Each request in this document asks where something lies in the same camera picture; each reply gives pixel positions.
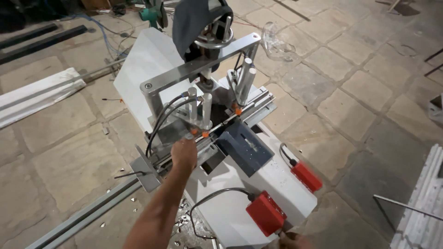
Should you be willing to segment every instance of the red control box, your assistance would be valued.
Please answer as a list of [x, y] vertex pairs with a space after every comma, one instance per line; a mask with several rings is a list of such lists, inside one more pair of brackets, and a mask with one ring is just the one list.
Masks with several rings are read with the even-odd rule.
[[312, 192], [322, 188], [322, 180], [302, 161], [292, 167], [291, 172]]
[[286, 214], [266, 191], [263, 191], [246, 207], [246, 212], [266, 237], [281, 229], [284, 220], [287, 218]]

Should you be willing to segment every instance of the plastic bag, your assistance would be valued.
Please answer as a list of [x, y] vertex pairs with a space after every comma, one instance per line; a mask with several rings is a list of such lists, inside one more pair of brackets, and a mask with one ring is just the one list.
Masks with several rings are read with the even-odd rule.
[[297, 59], [295, 47], [277, 39], [277, 25], [267, 22], [261, 34], [261, 45], [269, 59], [279, 62], [293, 62]]

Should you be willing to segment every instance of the blue cable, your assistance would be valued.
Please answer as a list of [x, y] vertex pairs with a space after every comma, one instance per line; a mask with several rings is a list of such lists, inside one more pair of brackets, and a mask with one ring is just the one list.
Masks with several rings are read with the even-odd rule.
[[44, 1], [45, 1], [46, 6], [52, 11], [53, 14], [56, 14], [56, 15], [59, 15], [59, 16], [63, 16], [63, 17], [72, 17], [72, 18], [75, 18], [75, 17], [82, 17], [82, 18], [85, 18], [85, 19], [88, 20], [88, 21], [93, 21], [93, 22], [95, 22], [95, 24], [97, 24], [97, 25], [99, 26], [99, 28], [100, 28], [100, 30], [101, 30], [101, 32], [102, 32], [102, 34], [103, 34], [103, 39], [105, 40], [105, 44], [106, 44], [106, 46], [107, 46], [110, 50], [112, 50], [113, 52], [117, 53], [118, 56], [119, 56], [119, 55], [127, 56], [127, 54], [125, 54], [125, 53], [120, 53], [119, 51], [115, 50], [115, 49], [109, 44], [108, 37], [106, 36], [105, 30], [103, 29], [103, 25], [102, 25], [100, 22], [98, 22], [97, 20], [95, 20], [94, 18], [92, 18], [92, 17], [90, 17], [90, 16], [86, 16], [86, 15], [73, 15], [73, 16], [62, 15], [62, 14], [60, 14], [60, 13], [57, 13], [57, 12], [52, 8], [52, 6], [49, 5], [48, 0], [44, 0]]

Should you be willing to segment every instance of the forearm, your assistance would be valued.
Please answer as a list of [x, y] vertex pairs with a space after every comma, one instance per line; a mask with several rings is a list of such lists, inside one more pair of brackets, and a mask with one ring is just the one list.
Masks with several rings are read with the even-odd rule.
[[167, 248], [191, 171], [174, 165], [126, 237], [124, 249]]

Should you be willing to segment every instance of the paved floor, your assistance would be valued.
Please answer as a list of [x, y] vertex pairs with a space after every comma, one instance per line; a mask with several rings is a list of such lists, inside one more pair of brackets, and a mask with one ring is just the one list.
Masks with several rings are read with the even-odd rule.
[[[371, 0], [227, 2], [236, 15], [236, 38], [260, 32], [254, 26], [272, 21], [280, 29], [279, 39], [296, 48], [292, 62], [270, 60], [260, 48], [254, 82], [277, 97], [278, 109], [264, 123], [324, 181], [316, 193], [318, 206], [296, 230], [311, 237], [318, 249], [388, 248], [391, 227], [402, 210], [382, 204], [390, 224], [371, 196], [407, 202], [429, 148], [443, 141], [443, 130], [425, 111], [427, 101], [443, 92], [443, 72], [422, 76], [432, 68], [423, 59], [443, 46], [442, 17], [436, 14], [442, 3], [400, 6], [404, 13], [419, 14], [398, 16]], [[131, 31], [121, 20], [97, 19], [113, 31]], [[134, 36], [149, 27], [136, 13], [123, 19], [135, 26]], [[60, 24], [64, 29], [80, 24], [98, 29], [85, 19]], [[171, 28], [165, 31], [171, 35]], [[114, 46], [122, 40], [107, 35]], [[69, 67], [91, 71], [104, 66], [105, 58], [110, 56], [100, 30], [86, 33], [1, 65], [1, 91]], [[430, 63], [442, 61], [439, 56]], [[226, 61], [221, 68], [233, 63]], [[125, 105], [101, 100], [119, 98], [110, 79], [100, 78], [0, 130], [2, 248], [26, 247], [116, 186], [113, 177], [137, 157], [134, 143], [146, 145]], [[135, 202], [124, 200], [62, 248], [119, 248], [150, 196], [137, 191], [131, 196]], [[183, 234], [187, 231], [172, 237], [171, 248], [210, 248]]]

